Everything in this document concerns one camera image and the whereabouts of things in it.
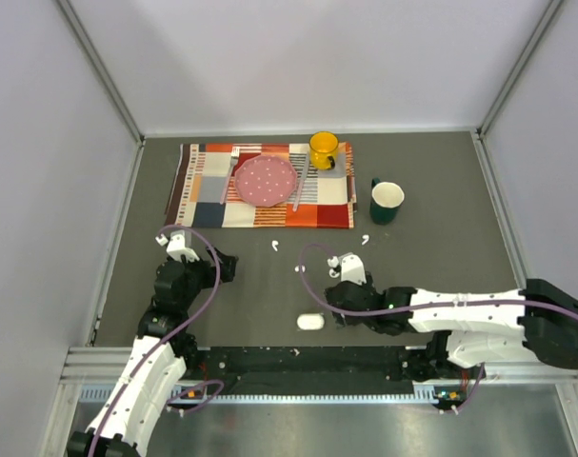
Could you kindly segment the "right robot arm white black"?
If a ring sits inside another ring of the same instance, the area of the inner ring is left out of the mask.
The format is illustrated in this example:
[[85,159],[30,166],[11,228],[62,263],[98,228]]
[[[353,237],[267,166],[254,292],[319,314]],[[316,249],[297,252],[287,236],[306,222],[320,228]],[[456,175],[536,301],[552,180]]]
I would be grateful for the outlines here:
[[363,325],[388,336],[430,334],[424,348],[399,352],[412,381],[451,379],[500,362],[578,370],[578,300],[546,280],[474,294],[414,287],[378,291],[371,275],[365,278],[326,288],[326,307],[342,326]]

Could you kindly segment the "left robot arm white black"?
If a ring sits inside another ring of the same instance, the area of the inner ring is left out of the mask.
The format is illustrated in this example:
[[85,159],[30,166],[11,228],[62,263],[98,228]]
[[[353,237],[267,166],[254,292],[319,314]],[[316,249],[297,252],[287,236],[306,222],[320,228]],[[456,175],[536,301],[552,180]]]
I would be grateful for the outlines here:
[[204,289],[230,283],[236,256],[208,249],[210,261],[181,254],[156,270],[154,293],[141,318],[130,357],[110,397],[86,430],[69,438],[69,456],[145,456],[175,384],[200,364],[195,337],[184,324]]

